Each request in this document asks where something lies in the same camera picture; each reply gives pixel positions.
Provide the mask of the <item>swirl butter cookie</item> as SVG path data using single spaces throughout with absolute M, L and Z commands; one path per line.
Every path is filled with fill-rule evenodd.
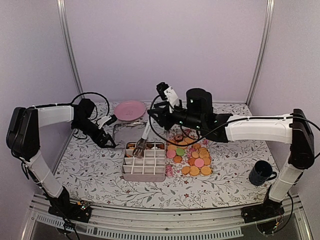
M 134 149 L 135 148 L 135 144 L 134 143 L 128 143 L 126 148 L 127 149 Z

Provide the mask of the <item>green sandwich cookie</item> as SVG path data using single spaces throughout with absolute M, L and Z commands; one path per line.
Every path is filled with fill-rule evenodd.
M 183 148 L 178 147 L 176 150 L 176 155 L 177 156 L 183 156 L 185 154 L 185 150 Z

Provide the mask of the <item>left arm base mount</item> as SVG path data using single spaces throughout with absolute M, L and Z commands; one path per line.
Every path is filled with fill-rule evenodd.
M 83 208 L 82 205 L 78 205 L 77 203 L 58 201 L 51 201 L 50 204 L 48 213 L 66 220 L 88 223 L 92 215 L 92 208 L 90 206 Z

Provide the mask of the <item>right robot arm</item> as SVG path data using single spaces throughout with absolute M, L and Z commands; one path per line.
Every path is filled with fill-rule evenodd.
M 186 92 L 186 107 L 182 106 L 171 86 L 162 82 L 156 89 L 162 101 L 153 101 L 147 114 L 150 121 L 156 121 L 166 131 L 179 125 L 199 131 L 202 139 L 217 143 L 255 140 L 290 145 L 287 163 L 258 208 L 262 218 L 269 218 L 278 210 L 287 192 L 317 158 L 311 130 L 313 122 L 306 119 L 301 109 L 295 108 L 292 113 L 275 116 L 216 114 L 211 93 L 202 88 Z

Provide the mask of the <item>metal tongs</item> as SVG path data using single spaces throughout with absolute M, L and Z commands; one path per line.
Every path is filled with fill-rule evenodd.
M 147 147 L 147 140 L 151 130 L 150 123 L 148 122 L 144 128 L 143 134 L 141 138 L 135 144 L 135 148 L 133 150 L 133 156 L 136 158 L 142 157 L 146 147 Z

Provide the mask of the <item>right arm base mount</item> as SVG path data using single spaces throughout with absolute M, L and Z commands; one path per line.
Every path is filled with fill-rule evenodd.
M 276 232 L 280 223 L 283 222 L 284 208 L 263 208 L 262 204 L 247 206 L 241 209 L 241 217 L 245 223 L 257 223 L 257 230 L 263 235 L 272 235 Z

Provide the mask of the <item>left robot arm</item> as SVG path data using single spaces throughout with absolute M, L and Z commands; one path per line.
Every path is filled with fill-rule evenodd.
M 106 115 L 96 122 L 90 119 L 96 105 L 88 98 L 78 104 L 56 103 L 31 107 L 16 107 L 9 123 L 6 144 L 11 154 L 19 159 L 27 177 L 32 177 L 43 190 L 51 205 L 63 216 L 74 213 L 74 205 L 66 188 L 54 177 L 41 153 L 40 128 L 70 123 L 98 147 L 115 148 L 111 135 L 103 127 L 117 121 L 115 115 Z

